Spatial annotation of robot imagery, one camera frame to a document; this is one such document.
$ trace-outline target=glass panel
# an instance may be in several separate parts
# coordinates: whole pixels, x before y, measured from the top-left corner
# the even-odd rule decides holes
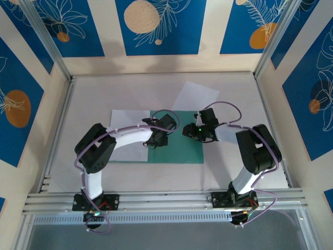
[[[115,224],[108,235],[82,225],[33,226],[27,249],[307,249],[296,211],[269,210],[242,228],[231,223]]]

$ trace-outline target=black joint housing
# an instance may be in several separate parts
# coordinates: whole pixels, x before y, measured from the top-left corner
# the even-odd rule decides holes
[[[176,121],[168,114],[164,115],[161,119],[145,118],[142,119],[142,121],[150,126],[156,126],[168,130],[171,130],[177,125]],[[163,147],[168,145],[168,133],[166,131],[153,128],[151,130],[153,132],[149,140],[146,142],[147,146]]]
[[[106,133],[106,128],[102,124],[93,125],[85,136],[76,145],[74,151],[78,156],[93,140]],[[84,166],[87,173],[97,173],[101,171],[108,163],[110,156],[116,146],[116,139],[110,135],[98,141],[99,146],[92,145],[86,153],[83,154],[80,163]]]
[[[219,124],[219,120],[216,118],[213,109],[208,108],[199,111],[199,116],[203,125],[197,126],[195,123],[190,123],[184,126],[183,135],[201,142],[205,142],[206,139],[217,141],[215,128]]]
[[[254,126],[253,129],[261,135],[272,149],[278,162],[282,160],[282,155],[273,140],[267,127],[263,124]],[[245,168],[252,174],[256,175],[260,172],[271,169],[275,166],[275,162],[270,152],[262,141],[250,130],[243,130],[236,133],[236,138],[241,154],[241,158]]]

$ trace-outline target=metal frame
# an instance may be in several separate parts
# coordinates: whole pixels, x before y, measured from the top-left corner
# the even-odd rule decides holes
[[[278,196],[273,209],[293,209],[308,249],[322,249],[316,232],[306,213],[307,203],[302,189],[267,190]],[[209,196],[212,191],[123,192],[119,210],[108,214],[113,223],[172,223],[230,221],[234,209],[213,209]],[[29,194],[23,209],[21,227],[13,249],[25,249],[34,224],[83,224],[83,212],[72,211],[74,193]],[[266,194],[258,194],[259,208],[273,201]]]
[[[64,76],[70,80],[70,76],[66,65],[63,63],[60,52],[55,46],[52,38],[48,34],[45,26],[43,25],[40,17],[38,16],[33,4],[29,0],[18,0],[21,8],[26,14],[29,22],[36,31],[43,45],[51,55],[52,59],[58,65]],[[270,39],[260,61],[254,71],[254,78],[256,79],[257,88],[259,95],[272,130],[274,139],[277,141],[277,137],[274,126],[271,123],[271,115],[266,107],[266,100],[263,96],[260,83],[258,82],[258,75],[262,71],[263,67],[269,61],[274,49],[284,34],[293,14],[297,10],[301,0],[290,1],[286,10],[284,11],[280,21],[278,23],[279,29],[274,31],[272,39]],[[20,227],[18,228],[16,240],[14,240],[12,249],[26,249],[30,237],[32,227],[35,223],[82,223],[78,220],[82,217],[83,212],[74,212],[71,210],[74,193],[47,193],[49,174],[52,163],[54,161],[56,151],[58,149],[60,136],[62,133],[63,125],[66,120],[66,115],[73,95],[75,81],[70,82],[65,100],[63,101],[62,107],[58,115],[58,122],[56,125],[55,132],[53,134],[52,144],[49,149],[47,161],[45,163],[43,174],[39,182],[39,188],[37,194],[29,194],[23,208],[22,217],[20,221]],[[288,170],[282,163],[285,171],[287,182],[290,184]],[[274,192],[278,201],[272,209],[294,209],[298,215],[299,223],[301,226],[302,233],[306,240],[307,247],[309,249],[322,249],[319,241],[318,234],[316,233],[315,227],[311,218],[308,215],[307,203],[304,194],[300,188],[290,188],[282,190],[267,190]],[[112,218],[129,218],[131,216],[141,218],[140,221],[147,221],[146,215],[160,215],[177,213],[180,218],[192,220],[191,215],[205,214],[205,215],[230,215],[230,211],[236,211],[236,209],[213,209],[212,203],[209,201],[209,196],[212,191],[179,191],[179,192],[124,192],[120,194],[119,210],[110,213]],[[258,210],[264,209],[273,201],[273,198],[266,194],[258,193]]]
[[[271,38],[269,39],[261,57],[260,60],[254,69],[254,78],[257,79],[259,74],[262,72],[263,68],[269,62],[271,59],[271,56],[276,49],[278,43],[280,42],[283,34],[285,33],[290,21],[293,19],[294,14],[296,13],[297,8],[301,4],[302,0],[292,0],[289,1],[286,9],[282,13],[282,16],[280,17],[277,26],[278,29],[275,29]]]
[[[43,24],[43,20],[39,16],[33,3],[30,0],[18,0],[18,4],[54,63],[59,67],[63,76],[70,81],[71,75],[62,60],[61,53]]]

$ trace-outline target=orange circle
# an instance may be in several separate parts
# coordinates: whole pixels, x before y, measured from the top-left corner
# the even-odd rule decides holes
[[[318,100],[316,99],[311,100],[309,104],[309,110],[311,113],[313,114],[318,113],[320,108],[321,108],[321,103]]]
[[[19,105],[20,108],[15,107],[15,105],[10,105],[5,109],[7,120],[16,128],[24,128],[30,119],[31,115],[31,104],[29,97],[25,94],[25,92],[21,90],[12,90],[10,91],[5,98],[5,102],[10,104],[11,102],[15,102]]]
[[[69,42],[69,36],[66,33],[59,32],[57,38],[63,43]]]
[[[276,23],[271,22],[254,31],[250,38],[250,46],[254,49],[263,49],[266,47],[268,39],[271,37]]]

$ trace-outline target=green mat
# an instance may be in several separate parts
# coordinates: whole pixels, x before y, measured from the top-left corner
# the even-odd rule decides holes
[[[181,120],[181,126],[168,136],[168,145],[149,149],[148,161],[113,161],[117,163],[174,163],[174,164],[203,164],[202,143],[182,135],[183,127],[191,122],[196,122],[194,114],[196,111],[174,111]],[[156,118],[160,119],[165,114],[172,116],[175,121],[177,118],[168,112],[160,112]]]

